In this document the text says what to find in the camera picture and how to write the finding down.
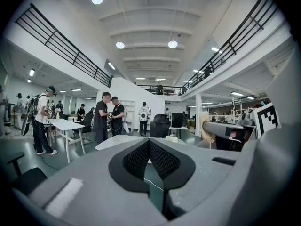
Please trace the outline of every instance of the black mesh panel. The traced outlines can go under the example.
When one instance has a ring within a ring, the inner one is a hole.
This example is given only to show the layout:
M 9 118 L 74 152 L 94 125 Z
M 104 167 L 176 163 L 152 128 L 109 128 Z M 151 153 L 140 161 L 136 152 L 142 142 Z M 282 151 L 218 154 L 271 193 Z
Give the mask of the black mesh panel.
M 144 172 L 149 160 L 149 142 L 145 142 L 143 145 L 126 155 L 123 159 L 124 168 L 136 178 L 143 180 Z
M 164 180 L 180 167 L 180 160 L 150 141 L 150 160 Z

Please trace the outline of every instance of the floor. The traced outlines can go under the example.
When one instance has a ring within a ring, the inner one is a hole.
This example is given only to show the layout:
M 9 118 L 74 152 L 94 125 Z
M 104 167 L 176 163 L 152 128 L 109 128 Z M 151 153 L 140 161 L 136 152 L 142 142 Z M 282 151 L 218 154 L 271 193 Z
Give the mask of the floor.
M 139 133 L 135 130 L 131 132 L 132 136 L 139 136 Z M 84 137 L 91 139 L 93 142 L 85 145 L 86 153 L 95 152 L 96 142 L 94 132 L 85 133 Z M 58 151 L 58 154 L 54 156 L 48 156 L 47 154 L 37 156 L 33 149 L 33 137 L 32 130 L 30 129 L 26 136 L 21 136 L 21 131 L 11 127 L 11 133 L 7 135 L 4 140 L 0 141 L 0 165 L 4 173 L 8 177 L 8 181 L 14 180 L 17 175 L 12 164 L 6 164 L 6 158 L 17 152 L 24 152 L 25 156 L 18 160 L 21 173 L 24 173 L 32 168 L 39 167 L 47 177 L 52 176 L 54 173 L 68 165 L 66 150 L 65 150 L 65 138 L 62 136 L 57 136 L 54 138 L 53 149 Z M 196 137 L 193 133 L 182 130 L 182 140 L 190 146 L 199 146 L 201 142 L 200 137 Z M 76 160 L 83 155 L 80 142 L 69 145 L 70 160 Z M 150 200 L 157 207 L 159 211 L 162 210 L 162 199 L 163 191 L 160 189 L 163 187 L 163 181 L 155 171 L 151 164 L 148 164 L 145 171 L 145 182 L 150 184 Z

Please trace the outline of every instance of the metal railing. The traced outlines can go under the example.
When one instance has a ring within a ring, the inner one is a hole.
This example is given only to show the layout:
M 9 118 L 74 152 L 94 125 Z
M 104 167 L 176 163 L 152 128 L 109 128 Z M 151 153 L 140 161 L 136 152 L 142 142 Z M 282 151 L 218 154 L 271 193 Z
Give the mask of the metal railing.
M 225 62 L 235 56 L 237 52 L 259 31 L 264 29 L 266 23 L 277 11 L 272 0 L 258 0 L 243 22 L 234 31 L 230 38 L 222 45 L 200 69 L 182 87 L 185 93 L 199 84 L 203 79 L 214 73 Z
M 110 87 L 111 77 L 72 44 L 32 3 L 16 23 L 70 64 Z
M 164 96 L 180 96 L 182 94 L 182 87 L 173 86 L 156 86 L 156 85 L 138 85 L 141 88 L 147 90 L 154 95 L 164 95 Z

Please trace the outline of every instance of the white t-shirt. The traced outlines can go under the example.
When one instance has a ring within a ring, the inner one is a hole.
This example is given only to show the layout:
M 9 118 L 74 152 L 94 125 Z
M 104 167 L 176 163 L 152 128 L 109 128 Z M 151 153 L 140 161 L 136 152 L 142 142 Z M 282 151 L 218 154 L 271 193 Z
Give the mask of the white t-shirt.
M 36 121 L 38 121 L 40 123 L 43 123 L 44 116 L 41 115 L 40 108 L 43 107 L 43 106 L 46 106 L 48 99 L 47 99 L 47 96 L 41 96 L 41 95 L 46 95 L 46 94 L 45 93 L 40 94 L 39 101 L 38 101 L 38 106 L 37 106 L 37 112 L 38 113 L 34 118 L 36 119 Z
M 2 93 L 0 93 L 0 102 L 2 103 L 3 100 L 5 100 L 5 99 L 6 99 L 5 93 L 4 93 L 4 91 L 2 91 Z M 5 109 L 5 105 L 0 105 L 0 108 Z

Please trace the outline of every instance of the cable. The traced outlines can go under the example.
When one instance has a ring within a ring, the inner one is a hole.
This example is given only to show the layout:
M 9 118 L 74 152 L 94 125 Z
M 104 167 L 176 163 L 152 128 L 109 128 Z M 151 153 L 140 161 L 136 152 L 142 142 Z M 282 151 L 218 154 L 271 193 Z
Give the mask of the cable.
M 146 179 L 146 178 L 143 178 L 144 180 L 146 181 L 149 181 L 151 184 L 153 184 L 154 186 L 156 186 L 157 188 L 160 188 L 162 191 L 164 191 L 161 187 L 157 186 L 156 184 L 154 184 L 152 181 Z
M 51 167 L 51 168 L 53 168 L 53 169 L 59 171 L 59 169 L 56 169 L 56 168 L 54 168 L 53 166 L 50 166 L 49 164 L 47 164 L 47 163 L 44 161 L 44 158 L 43 158 L 42 156 L 41 156 L 40 158 L 42 158 L 43 162 L 44 162 L 47 166 L 49 166 L 49 167 Z

